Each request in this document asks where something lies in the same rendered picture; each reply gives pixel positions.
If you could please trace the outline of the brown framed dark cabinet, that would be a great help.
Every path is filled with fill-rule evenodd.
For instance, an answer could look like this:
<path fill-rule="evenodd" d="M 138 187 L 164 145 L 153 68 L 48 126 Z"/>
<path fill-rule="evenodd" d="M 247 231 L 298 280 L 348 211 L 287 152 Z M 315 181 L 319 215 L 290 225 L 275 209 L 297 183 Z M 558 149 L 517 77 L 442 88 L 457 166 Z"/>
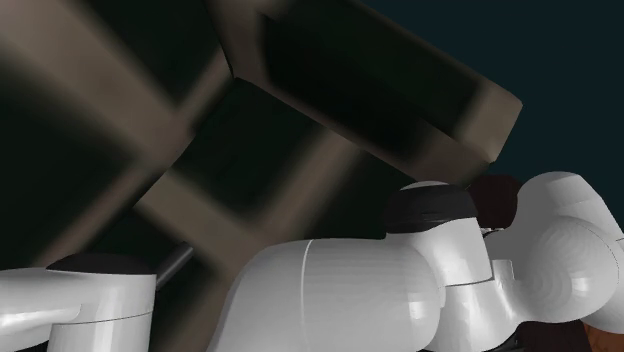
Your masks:
<path fill-rule="evenodd" d="M 512 93 L 360 0 L 0 0 L 0 200 L 121 169 L 0 271 L 0 352 L 204 352 L 238 273 L 363 242 L 401 182 L 466 185 Z"/>

